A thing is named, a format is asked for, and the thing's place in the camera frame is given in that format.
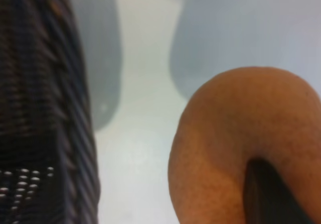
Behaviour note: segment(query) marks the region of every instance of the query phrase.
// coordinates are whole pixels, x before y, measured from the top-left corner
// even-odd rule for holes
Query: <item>white background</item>
[[[240,66],[321,93],[321,0],[72,0],[87,62],[100,223],[178,224],[167,162],[191,94]]]

